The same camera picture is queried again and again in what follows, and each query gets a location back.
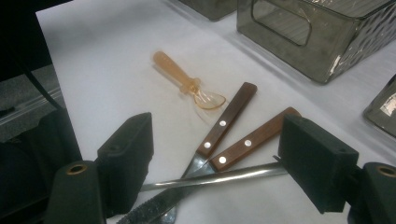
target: white surface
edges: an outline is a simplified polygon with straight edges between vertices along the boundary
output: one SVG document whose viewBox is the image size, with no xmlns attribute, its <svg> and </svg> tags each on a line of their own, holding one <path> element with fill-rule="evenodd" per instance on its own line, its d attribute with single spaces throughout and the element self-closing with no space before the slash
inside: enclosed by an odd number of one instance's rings
<svg viewBox="0 0 396 224">
<path fill-rule="evenodd" d="M 215 154 L 287 106 L 368 161 L 396 165 L 394 139 L 361 113 L 396 73 L 396 42 L 319 86 L 236 32 L 236 13 L 206 20 L 178 1 L 75 0 L 37 13 L 85 160 L 131 116 L 151 112 L 155 154 L 146 183 L 179 178 L 220 112 L 207 116 L 151 61 L 159 49 L 203 87 L 231 100 L 258 91 Z M 274 161 L 277 140 L 234 168 Z M 140 193 L 135 206 L 156 192 Z M 183 201 L 177 223 L 347 223 L 318 213 L 288 175 L 206 188 Z M 119 217 L 109 219 L 115 223 Z"/>
</svg>

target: bolt hole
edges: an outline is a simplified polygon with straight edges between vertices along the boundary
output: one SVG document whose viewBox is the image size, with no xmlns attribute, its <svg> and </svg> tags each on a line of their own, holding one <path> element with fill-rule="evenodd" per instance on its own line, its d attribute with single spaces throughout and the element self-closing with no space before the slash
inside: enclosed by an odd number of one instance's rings
<svg viewBox="0 0 396 224">
<path fill-rule="evenodd" d="M 378 166 L 377 167 L 378 172 L 381 175 L 387 175 L 390 177 L 396 177 L 396 171 L 392 168 L 386 167 L 386 166 Z"/>
<path fill-rule="evenodd" d="M 67 170 L 68 175 L 78 175 L 84 172 L 87 169 L 87 166 L 84 164 L 77 164 L 72 166 Z"/>
</svg>

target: cable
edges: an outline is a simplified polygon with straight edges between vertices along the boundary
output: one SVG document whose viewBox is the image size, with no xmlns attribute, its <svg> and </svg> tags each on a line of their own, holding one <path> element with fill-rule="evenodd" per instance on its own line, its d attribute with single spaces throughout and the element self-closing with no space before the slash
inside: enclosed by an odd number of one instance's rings
<svg viewBox="0 0 396 224">
<path fill-rule="evenodd" d="M 7 42 L 6 38 L 2 36 L 4 43 L 8 46 L 9 52 L 11 53 L 11 57 L 14 59 L 15 64 L 21 69 L 21 71 L 27 76 L 27 78 L 32 82 L 35 88 L 48 100 L 50 104 L 52 104 L 56 109 L 63 109 L 44 89 L 44 87 L 40 84 L 40 82 L 35 78 L 32 72 L 27 68 L 26 64 L 22 61 L 22 59 L 18 56 L 15 50 L 11 47 L 11 45 Z"/>
</svg>

